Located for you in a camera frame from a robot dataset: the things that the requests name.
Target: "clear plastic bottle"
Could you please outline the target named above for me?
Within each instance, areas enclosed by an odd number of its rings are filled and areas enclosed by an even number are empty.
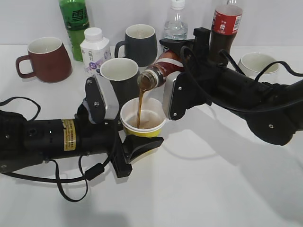
[[[187,39],[187,20],[184,15],[185,0],[171,0],[162,37],[167,39]]]

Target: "mug handle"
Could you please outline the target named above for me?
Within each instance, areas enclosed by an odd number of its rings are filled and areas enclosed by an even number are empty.
[[[34,73],[34,72],[30,72],[30,73],[28,73],[28,74],[23,74],[23,73],[20,71],[19,64],[20,64],[20,62],[22,62],[22,61],[24,61],[24,60],[30,60],[29,55],[25,55],[25,56],[18,57],[17,60],[16,60],[16,69],[17,69],[18,75],[19,75],[21,78],[23,78],[23,79],[27,79],[27,78],[34,77],[34,76],[35,76],[35,73]]]
[[[123,45],[126,45],[127,44],[127,41],[123,40],[123,41],[120,41],[116,44],[116,47],[115,47],[115,58],[118,57],[118,53],[119,53],[119,49],[121,46]]]

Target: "white wall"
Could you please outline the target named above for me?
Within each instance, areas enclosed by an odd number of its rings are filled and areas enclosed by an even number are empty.
[[[188,33],[201,25],[209,28],[219,0],[186,0]],[[43,36],[56,36],[68,44],[57,0],[1,0],[0,44],[27,44]],[[93,26],[102,28],[111,45],[123,39],[132,24],[156,28],[158,38],[169,0],[87,0]],[[245,0],[245,14],[234,42],[238,46],[302,46],[298,20],[302,0]]]

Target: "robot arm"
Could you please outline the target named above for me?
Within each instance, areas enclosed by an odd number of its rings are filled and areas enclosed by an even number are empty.
[[[183,55],[186,69],[166,80],[163,109],[169,119],[182,118],[187,109],[196,105],[215,103],[246,120],[250,130],[267,143],[285,145],[303,129],[303,81],[292,85],[260,83],[212,64],[207,60],[210,31],[196,28],[194,35],[195,40],[183,44],[160,41]]]
[[[0,173],[50,159],[107,153],[117,177],[126,177],[133,159],[162,144],[163,138],[136,136],[121,142],[117,131],[122,126],[116,123],[119,103],[107,79],[88,78],[85,92],[74,119],[27,121],[20,114],[0,111]],[[101,174],[99,167],[86,171],[85,177],[92,180]]]

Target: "dark gray mug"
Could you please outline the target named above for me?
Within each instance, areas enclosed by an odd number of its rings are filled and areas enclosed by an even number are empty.
[[[110,59],[101,65],[100,75],[110,80],[120,109],[129,100],[139,97],[139,66],[135,61],[128,58]]]
[[[148,66],[157,58],[158,47],[155,29],[150,25],[132,25],[125,31],[125,40],[116,44],[115,58],[125,45],[126,58],[134,60],[140,67]]]

